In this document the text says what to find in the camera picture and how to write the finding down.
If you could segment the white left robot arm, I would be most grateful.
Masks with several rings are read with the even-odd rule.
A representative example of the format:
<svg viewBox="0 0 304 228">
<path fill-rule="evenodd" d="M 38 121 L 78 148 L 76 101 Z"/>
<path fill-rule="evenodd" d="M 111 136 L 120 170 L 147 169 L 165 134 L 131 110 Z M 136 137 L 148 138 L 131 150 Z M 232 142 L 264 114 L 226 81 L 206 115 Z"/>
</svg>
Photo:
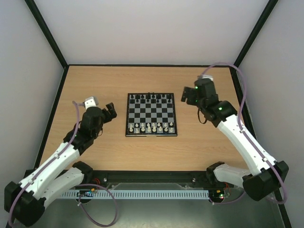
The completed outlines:
<svg viewBox="0 0 304 228">
<path fill-rule="evenodd" d="M 4 209 L 9 213 L 12 227 L 15 218 L 30 227 L 43 215 L 45 209 L 60 195 L 76 186 L 89 186 L 93 169 L 83 162 L 75 162 L 99 136 L 103 125 L 117 117 L 113 103 L 104 109 L 93 99 L 83 103 L 85 112 L 77 115 L 74 128 L 67 133 L 58 149 L 29 176 L 19 183 L 10 182 L 4 189 Z M 72 168 L 62 173 L 71 162 Z"/>
</svg>

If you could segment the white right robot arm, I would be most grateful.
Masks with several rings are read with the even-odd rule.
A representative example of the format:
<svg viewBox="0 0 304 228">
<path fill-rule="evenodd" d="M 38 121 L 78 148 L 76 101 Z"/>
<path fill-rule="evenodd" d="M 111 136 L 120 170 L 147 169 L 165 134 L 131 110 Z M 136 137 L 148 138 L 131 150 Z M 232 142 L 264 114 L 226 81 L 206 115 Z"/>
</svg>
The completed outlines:
<svg viewBox="0 0 304 228">
<path fill-rule="evenodd" d="M 283 186 L 289 171 L 284 161 L 278 162 L 264 150 L 247 130 L 229 101 L 220 101 L 211 78 L 200 76 L 194 87 L 183 89 L 182 102 L 196 106 L 206 122 L 211 122 L 234 145 L 247 164 L 247 169 L 217 162 L 207 168 L 212 186 L 222 182 L 238 186 L 253 200 L 259 201 Z"/>
</svg>

